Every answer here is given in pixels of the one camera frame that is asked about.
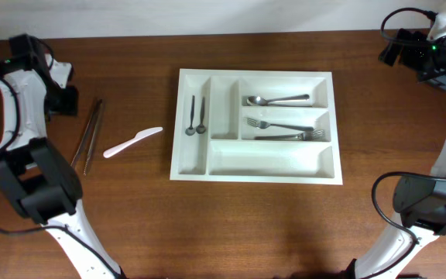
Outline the pink plastic knife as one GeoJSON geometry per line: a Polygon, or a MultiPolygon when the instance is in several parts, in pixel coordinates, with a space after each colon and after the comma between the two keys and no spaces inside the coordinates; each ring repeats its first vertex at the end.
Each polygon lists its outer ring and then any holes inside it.
{"type": "Polygon", "coordinates": [[[117,153],[120,153],[124,149],[128,148],[129,146],[133,145],[134,143],[139,142],[140,140],[145,139],[146,137],[152,136],[154,134],[160,133],[163,131],[163,127],[153,127],[149,129],[144,129],[142,131],[139,131],[136,133],[136,135],[124,143],[120,143],[116,146],[113,146],[103,152],[104,158],[110,158],[116,155],[117,153]]]}

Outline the small steel teaspoon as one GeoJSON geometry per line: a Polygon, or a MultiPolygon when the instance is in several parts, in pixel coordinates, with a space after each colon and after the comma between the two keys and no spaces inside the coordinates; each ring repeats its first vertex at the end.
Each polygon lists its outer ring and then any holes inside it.
{"type": "Polygon", "coordinates": [[[204,134],[206,131],[206,127],[204,125],[204,116],[205,116],[205,97],[201,99],[201,109],[200,109],[200,123],[196,127],[196,132],[198,134],[204,134]]]}
{"type": "Polygon", "coordinates": [[[191,97],[191,102],[190,102],[190,122],[189,122],[189,126],[185,129],[185,134],[187,136],[193,136],[195,134],[195,128],[193,126],[194,108],[195,108],[195,96],[193,95],[191,97]]]}

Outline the steel fork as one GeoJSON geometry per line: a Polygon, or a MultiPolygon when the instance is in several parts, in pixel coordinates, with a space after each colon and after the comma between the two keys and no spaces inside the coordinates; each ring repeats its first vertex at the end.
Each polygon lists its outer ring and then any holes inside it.
{"type": "Polygon", "coordinates": [[[249,117],[245,117],[244,120],[247,125],[257,128],[257,129],[268,129],[270,127],[278,127],[278,128],[284,128],[284,129],[292,129],[292,130],[301,131],[301,132],[313,132],[314,131],[314,127],[311,127],[311,126],[292,126],[292,125],[276,124],[276,123],[266,122],[263,120],[258,120],[258,119],[249,118],[249,117]]]}
{"type": "Polygon", "coordinates": [[[323,129],[314,130],[312,132],[303,132],[293,135],[281,136],[255,136],[254,140],[278,140],[278,141],[314,141],[320,140],[326,136],[323,129]]]}

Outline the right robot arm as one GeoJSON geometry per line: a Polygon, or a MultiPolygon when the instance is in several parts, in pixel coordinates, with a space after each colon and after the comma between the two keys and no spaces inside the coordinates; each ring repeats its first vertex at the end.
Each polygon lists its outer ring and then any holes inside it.
{"type": "MultiPolygon", "coordinates": [[[[446,90],[446,3],[438,12],[419,9],[431,21],[429,33],[382,30],[387,47],[379,60],[412,69],[421,83],[446,90]]],[[[371,199],[387,226],[372,248],[354,259],[340,278],[400,278],[429,243],[446,235],[446,140],[428,175],[394,171],[373,183],[371,199]]]]}

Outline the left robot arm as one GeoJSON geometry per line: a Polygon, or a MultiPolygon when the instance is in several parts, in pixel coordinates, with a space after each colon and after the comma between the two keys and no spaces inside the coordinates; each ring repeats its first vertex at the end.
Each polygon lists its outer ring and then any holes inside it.
{"type": "Polygon", "coordinates": [[[79,94],[68,84],[74,68],[29,34],[9,38],[9,46],[11,57],[0,61],[0,190],[36,224],[16,235],[49,233],[82,278],[123,278],[87,220],[80,178],[46,133],[52,114],[77,114],[79,94]]]}

